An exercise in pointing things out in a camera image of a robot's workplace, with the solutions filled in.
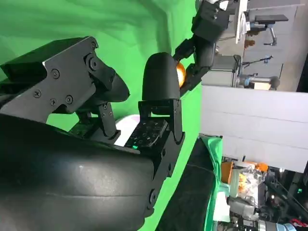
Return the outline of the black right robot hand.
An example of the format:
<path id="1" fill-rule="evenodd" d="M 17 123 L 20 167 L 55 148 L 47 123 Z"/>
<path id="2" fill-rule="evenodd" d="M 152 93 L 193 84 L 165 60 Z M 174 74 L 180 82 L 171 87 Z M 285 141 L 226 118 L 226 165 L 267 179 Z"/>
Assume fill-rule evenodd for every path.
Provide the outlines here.
<path id="1" fill-rule="evenodd" d="M 185 138 L 175 59 L 149 57 L 140 120 L 124 146 L 111 104 L 124 80 L 93 37 L 52 41 L 1 66 L 0 228 L 136 231 Z"/>

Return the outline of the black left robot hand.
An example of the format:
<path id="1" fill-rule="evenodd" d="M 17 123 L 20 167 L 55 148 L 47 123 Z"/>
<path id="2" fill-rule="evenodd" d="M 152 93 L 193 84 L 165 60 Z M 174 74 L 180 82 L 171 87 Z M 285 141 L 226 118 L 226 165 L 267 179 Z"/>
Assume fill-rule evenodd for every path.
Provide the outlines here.
<path id="1" fill-rule="evenodd" d="M 192 91 L 202 80 L 202 77 L 210 70 L 216 52 L 216 43 L 209 42 L 201 37 L 193 35 L 185 39 L 176 49 L 173 58 L 180 63 L 190 56 L 194 57 L 194 63 L 189 64 L 185 80 L 180 87 L 180 95 Z"/>

